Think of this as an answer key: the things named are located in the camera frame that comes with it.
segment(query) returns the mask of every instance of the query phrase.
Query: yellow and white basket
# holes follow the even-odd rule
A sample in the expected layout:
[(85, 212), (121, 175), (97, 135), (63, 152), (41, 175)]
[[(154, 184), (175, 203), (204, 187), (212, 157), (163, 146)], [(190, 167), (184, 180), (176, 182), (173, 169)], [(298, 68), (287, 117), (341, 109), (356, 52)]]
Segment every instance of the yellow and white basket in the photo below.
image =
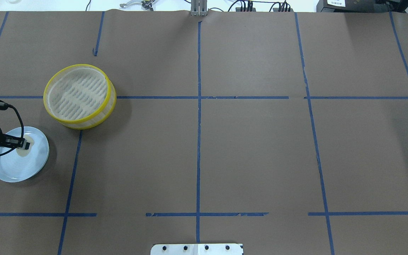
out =
[(75, 64), (55, 74), (44, 91), (48, 114), (71, 129), (90, 129), (110, 116), (116, 92), (108, 76), (89, 64)]

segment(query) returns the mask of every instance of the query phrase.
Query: white bracket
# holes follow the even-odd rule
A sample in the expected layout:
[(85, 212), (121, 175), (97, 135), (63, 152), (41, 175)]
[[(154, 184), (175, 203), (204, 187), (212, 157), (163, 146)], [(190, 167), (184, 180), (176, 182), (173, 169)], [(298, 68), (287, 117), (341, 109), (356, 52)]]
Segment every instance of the white bracket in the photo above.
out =
[(154, 245), (151, 255), (243, 255), (242, 244)]
[(207, 16), (207, 0), (191, 0), (191, 16)]

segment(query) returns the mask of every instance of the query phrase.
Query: white mounting plate with holes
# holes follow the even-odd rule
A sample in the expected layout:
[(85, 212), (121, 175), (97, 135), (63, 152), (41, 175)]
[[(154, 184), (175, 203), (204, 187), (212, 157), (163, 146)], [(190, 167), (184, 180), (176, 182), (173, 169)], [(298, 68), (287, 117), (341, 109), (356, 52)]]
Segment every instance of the white mounting plate with holes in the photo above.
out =
[(154, 245), (151, 255), (243, 255), (242, 244)]

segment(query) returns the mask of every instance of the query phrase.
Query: plate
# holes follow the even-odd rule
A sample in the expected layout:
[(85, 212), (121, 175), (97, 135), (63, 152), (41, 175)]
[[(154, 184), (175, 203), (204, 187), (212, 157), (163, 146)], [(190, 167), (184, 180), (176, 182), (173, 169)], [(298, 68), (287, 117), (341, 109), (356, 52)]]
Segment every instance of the plate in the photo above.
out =
[[(8, 135), (19, 137), (21, 128), (7, 132)], [(15, 149), (0, 157), (0, 180), (6, 182), (24, 181), (38, 173), (47, 163), (50, 146), (47, 137), (32, 126), (24, 127), (23, 137), (31, 143), (28, 150)], [(0, 153), (10, 150), (0, 147)]]

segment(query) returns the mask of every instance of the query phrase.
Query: white sticker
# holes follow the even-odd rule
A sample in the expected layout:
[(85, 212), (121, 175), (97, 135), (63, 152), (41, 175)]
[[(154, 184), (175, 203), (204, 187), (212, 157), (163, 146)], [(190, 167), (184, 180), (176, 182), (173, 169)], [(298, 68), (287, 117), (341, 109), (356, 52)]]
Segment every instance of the white sticker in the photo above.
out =
[(345, 7), (345, 0), (327, 0), (329, 5)]

